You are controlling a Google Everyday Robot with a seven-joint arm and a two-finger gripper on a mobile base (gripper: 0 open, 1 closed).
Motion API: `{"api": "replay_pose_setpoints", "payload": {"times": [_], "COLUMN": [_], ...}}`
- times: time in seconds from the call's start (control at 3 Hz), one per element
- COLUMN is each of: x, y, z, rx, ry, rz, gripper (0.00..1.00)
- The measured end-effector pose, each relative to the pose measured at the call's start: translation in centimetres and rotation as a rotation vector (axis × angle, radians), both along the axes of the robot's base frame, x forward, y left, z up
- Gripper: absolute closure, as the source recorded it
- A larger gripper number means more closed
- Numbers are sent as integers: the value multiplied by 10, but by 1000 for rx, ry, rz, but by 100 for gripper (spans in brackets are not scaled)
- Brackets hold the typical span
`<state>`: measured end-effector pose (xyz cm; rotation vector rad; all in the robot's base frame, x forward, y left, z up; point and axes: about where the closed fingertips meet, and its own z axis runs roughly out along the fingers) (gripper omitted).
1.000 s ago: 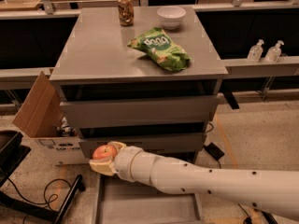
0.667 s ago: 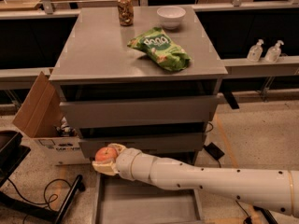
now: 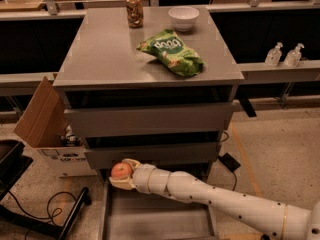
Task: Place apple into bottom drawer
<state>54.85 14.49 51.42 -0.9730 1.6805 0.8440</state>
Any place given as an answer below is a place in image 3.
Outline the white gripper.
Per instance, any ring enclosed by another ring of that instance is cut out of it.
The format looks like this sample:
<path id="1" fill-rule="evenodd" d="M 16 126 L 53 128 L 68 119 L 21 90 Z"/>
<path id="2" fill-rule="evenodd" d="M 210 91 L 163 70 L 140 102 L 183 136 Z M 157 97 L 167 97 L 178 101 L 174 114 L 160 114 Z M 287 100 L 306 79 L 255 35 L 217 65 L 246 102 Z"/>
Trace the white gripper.
<path id="1" fill-rule="evenodd" d="M 167 181 L 170 172 L 167 170 L 158 169 L 151 164 L 143 164 L 135 159 L 123 159 L 123 163 L 127 163 L 134 171 L 133 179 L 114 179 L 109 178 L 112 186 L 131 191 L 137 189 L 138 192 L 144 194 L 164 195 L 166 193 Z"/>

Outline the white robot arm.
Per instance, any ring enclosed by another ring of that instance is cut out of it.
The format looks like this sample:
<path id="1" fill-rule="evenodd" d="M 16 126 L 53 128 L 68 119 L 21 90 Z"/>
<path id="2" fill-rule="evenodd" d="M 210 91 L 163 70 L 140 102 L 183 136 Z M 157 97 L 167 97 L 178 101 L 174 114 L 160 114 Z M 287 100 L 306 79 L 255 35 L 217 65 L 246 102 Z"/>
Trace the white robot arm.
<path id="1" fill-rule="evenodd" d="M 320 240 L 320 203 L 302 209 L 218 188 L 187 172 L 170 172 L 134 159 L 116 163 L 109 181 L 119 189 L 213 207 L 276 240 Z"/>

